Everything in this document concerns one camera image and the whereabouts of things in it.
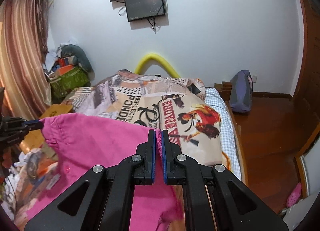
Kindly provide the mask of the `pink pants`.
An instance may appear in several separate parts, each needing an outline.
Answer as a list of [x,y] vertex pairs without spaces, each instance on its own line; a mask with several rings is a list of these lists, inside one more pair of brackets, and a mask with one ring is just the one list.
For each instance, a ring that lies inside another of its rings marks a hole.
[[[93,166],[117,165],[148,140],[147,127],[114,119],[78,113],[50,119],[48,132],[43,136],[58,156],[55,172],[60,178],[27,210],[29,220]],[[164,184],[160,157],[156,155],[155,184],[135,188],[130,230],[168,230],[172,222],[183,218],[173,188]]]

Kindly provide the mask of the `yellow cardboard box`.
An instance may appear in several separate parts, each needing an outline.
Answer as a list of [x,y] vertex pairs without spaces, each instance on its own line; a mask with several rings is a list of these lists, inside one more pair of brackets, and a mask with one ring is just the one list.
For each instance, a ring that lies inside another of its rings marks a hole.
[[68,114],[73,112],[73,106],[71,104],[53,104],[51,105],[40,117],[40,122],[44,123],[44,127],[40,130],[30,131],[20,144],[20,149],[24,154],[29,153],[35,148],[41,148],[45,143],[45,137],[43,133],[47,133],[49,124],[51,123],[51,117],[55,118],[59,115]]

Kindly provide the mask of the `blue checkered bed sheet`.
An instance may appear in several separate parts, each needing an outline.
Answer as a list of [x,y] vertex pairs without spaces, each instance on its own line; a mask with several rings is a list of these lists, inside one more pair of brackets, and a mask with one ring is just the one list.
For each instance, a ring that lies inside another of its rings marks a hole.
[[215,88],[206,88],[204,102],[220,114],[222,164],[242,181],[243,179],[236,146],[235,132],[227,104]]

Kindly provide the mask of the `pink clog shoe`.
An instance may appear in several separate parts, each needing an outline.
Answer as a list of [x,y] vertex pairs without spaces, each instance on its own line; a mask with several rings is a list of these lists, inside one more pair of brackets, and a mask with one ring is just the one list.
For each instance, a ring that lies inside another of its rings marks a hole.
[[294,204],[296,204],[299,201],[299,198],[300,198],[301,194],[302,194],[302,184],[299,182],[295,186],[295,188],[293,189],[293,191],[291,192],[289,197],[287,198],[286,207],[290,208]]

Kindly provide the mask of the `striped brown curtain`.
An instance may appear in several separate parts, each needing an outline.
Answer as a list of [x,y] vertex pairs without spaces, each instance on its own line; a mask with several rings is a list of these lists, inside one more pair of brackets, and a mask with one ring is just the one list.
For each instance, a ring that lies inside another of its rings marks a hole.
[[4,0],[1,4],[1,86],[12,116],[32,120],[51,105],[43,65],[48,53],[49,0]]

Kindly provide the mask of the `grey plush toy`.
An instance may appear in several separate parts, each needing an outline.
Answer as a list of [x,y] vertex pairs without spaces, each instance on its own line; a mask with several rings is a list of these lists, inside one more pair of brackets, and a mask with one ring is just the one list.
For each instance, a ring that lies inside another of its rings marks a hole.
[[68,58],[68,61],[72,65],[78,65],[85,72],[92,72],[91,63],[83,51],[77,45],[63,45],[61,47],[61,58]]

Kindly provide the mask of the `newspaper print blanket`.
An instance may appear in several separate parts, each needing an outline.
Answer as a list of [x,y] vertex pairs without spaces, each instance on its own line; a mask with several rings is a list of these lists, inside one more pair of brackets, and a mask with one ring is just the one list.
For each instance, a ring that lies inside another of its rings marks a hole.
[[[167,130],[170,141],[184,154],[212,166],[222,162],[221,119],[204,102],[205,96],[198,79],[141,76],[122,70],[96,85],[73,113],[144,126],[157,135]],[[20,171],[7,178],[2,207],[12,220],[27,219],[27,210],[56,184],[60,178],[57,164],[58,156],[54,159],[34,149]]]

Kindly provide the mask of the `purple grey backpack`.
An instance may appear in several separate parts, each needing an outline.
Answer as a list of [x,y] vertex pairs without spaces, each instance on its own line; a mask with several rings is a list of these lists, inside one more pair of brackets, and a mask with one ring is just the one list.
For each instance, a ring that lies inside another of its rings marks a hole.
[[236,113],[249,113],[252,108],[253,80],[249,70],[239,71],[232,79],[229,105]]

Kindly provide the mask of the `brown wooden door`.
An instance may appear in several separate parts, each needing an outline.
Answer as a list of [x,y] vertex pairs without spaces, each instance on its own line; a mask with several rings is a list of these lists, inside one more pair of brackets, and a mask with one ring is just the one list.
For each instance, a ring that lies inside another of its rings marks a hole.
[[319,126],[319,9],[312,0],[300,0],[303,15],[303,57],[293,101],[298,129],[293,134],[300,150]]

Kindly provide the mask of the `yellow foam headboard tube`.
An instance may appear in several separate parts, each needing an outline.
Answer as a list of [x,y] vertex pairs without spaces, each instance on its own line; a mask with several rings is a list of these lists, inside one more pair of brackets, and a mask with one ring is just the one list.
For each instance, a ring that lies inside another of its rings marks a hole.
[[139,60],[135,68],[135,74],[144,74],[152,65],[160,67],[171,78],[181,77],[165,58],[155,53],[146,54]]

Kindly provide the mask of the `small black monitor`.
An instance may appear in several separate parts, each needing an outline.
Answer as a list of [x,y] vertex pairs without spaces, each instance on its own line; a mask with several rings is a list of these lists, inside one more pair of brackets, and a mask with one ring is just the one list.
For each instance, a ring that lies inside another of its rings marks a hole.
[[129,22],[166,14],[165,0],[124,0],[124,2]]

